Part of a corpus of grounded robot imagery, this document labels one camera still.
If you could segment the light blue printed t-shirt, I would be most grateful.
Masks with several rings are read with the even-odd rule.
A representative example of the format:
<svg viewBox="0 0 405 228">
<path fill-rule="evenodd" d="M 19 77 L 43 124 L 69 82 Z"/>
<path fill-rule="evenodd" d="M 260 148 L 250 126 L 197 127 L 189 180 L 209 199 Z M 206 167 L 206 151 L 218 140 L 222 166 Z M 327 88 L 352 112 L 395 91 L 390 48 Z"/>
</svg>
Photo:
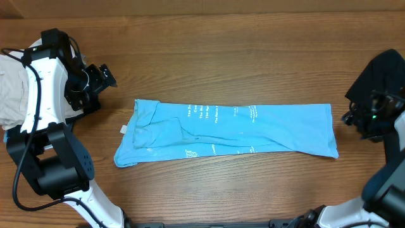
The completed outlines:
<svg viewBox="0 0 405 228">
<path fill-rule="evenodd" d="M 137 99 L 114 161 L 123 168 L 265 152 L 338 158 L 330 104 L 218 106 Z"/>
</svg>

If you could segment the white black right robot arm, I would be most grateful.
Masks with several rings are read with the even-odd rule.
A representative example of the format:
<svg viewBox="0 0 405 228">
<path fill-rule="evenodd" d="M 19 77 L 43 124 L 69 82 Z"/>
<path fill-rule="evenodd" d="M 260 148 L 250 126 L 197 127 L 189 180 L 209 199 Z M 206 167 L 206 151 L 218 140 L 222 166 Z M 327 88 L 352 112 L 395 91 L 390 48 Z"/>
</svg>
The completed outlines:
<svg viewBox="0 0 405 228">
<path fill-rule="evenodd" d="M 289 227 L 404 227 L 404 93 L 372 91 L 368 104 L 351 103 L 342 117 L 363 139 L 383 142 L 386 164 L 361 196 L 310 209 Z"/>
</svg>

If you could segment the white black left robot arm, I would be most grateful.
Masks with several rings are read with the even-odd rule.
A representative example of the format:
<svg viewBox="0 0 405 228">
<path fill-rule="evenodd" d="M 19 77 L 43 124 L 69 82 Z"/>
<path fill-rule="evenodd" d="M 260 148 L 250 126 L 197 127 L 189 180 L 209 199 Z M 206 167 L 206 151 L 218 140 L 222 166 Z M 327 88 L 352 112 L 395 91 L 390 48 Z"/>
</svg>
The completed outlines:
<svg viewBox="0 0 405 228">
<path fill-rule="evenodd" d="M 20 133 L 6 148 L 17 169 L 51 206 L 71 206 L 91 227 L 131 227 L 95 180 L 89 152 L 74 136 L 65 106 L 90 114 L 101 105 L 100 92 L 116 85 L 106 65 L 86 65 L 75 39 L 56 28 L 41 33 L 41 44 L 22 51 L 18 61 L 28 74 L 28 107 Z"/>
</svg>

